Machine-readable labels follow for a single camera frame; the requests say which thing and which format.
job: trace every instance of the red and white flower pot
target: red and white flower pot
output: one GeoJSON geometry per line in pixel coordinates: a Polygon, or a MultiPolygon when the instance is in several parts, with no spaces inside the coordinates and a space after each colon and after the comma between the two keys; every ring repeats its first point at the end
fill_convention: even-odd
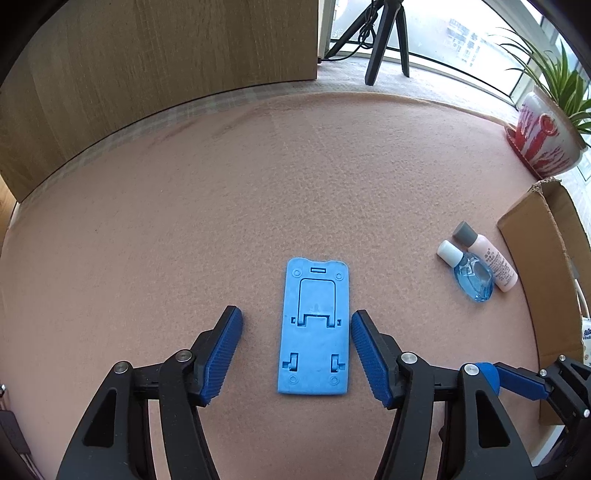
{"type": "Polygon", "coordinates": [[[587,148],[569,117],[537,86],[525,96],[513,143],[544,179],[575,167],[587,148]]]}

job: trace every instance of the small bottle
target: small bottle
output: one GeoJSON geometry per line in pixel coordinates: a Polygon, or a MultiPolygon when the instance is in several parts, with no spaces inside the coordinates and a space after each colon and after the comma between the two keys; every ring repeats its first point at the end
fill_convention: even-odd
{"type": "Polygon", "coordinates": [[[510,290],[517,283],[517,272],[487,237],[478,235],[466,222],[457,226],[453,237],[484,260],[495,274],[496,286],[502,291],[510,290]]]}
{"type": "Polygon", "coordinates": [[[453,268],[453,274],[472,300],[487,301],[495,288],[495,276],[480,258],[470,252],[462,252],[447,240],[437,249],[437,255],[453,268]]]}

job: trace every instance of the pivot bolt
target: pivot bolt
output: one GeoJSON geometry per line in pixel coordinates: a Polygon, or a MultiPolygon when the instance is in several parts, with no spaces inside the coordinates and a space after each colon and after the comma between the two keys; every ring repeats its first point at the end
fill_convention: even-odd
{"type": "Polygon", "coordinates": [[[417,363],[418,360],[417,356],[412,352],[404,352],[402,355],[400,355],[400,358],[405,364],[409,365],[417,363]]]}
{"type": "Polygon", "coordinates": [[[117,362],[115,364],[115,366],[113,367],[113,372],[115,372],[116,374],[124,374],[125,372],[127,372],[128,368],[129,368],[129,363],[117,362]]]}
{"type": "Polygon", "coordinates": [[[478,375],[479,371],[480,370],[478,369],[478,367],[474,364],[464,365],[464,372],[466,372],[468,375],[478,375]]]}
{"type": "Polygon", "coordinates": [[[191,360],[192,356],[191,350],[179,350],[174,357],[177,362],[187,362],[191,360]]]}

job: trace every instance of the white bottle cap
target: white bottle cap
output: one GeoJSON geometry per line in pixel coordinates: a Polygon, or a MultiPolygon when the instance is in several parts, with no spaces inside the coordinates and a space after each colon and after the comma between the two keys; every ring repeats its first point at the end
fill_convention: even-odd
{"type": "Polygon", "coordinates": [[[462,250],[456,248],[455,245],[452,245],[447,240],[441,242],[441,245],[439,245],[439,248],[437,249],[437,255],[444,259],[447,265],[452,268],[455,268],[464,257],[462,250]]]}

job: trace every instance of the cardboard box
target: cardboard box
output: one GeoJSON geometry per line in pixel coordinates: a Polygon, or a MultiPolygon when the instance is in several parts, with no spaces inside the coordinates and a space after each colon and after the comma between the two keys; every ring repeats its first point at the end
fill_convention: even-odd
{"type": "MultiPolygon", "coordinates": [[[[581,314],[570,261],[591,301],[591,249],[568,192],[558,180],[539,181],[497,226],[521,277],[540,368],[561,353],[582,361],[581,314]]],[[[541,403],[540,423],[561,423],[546,402],[541,403]]]]}

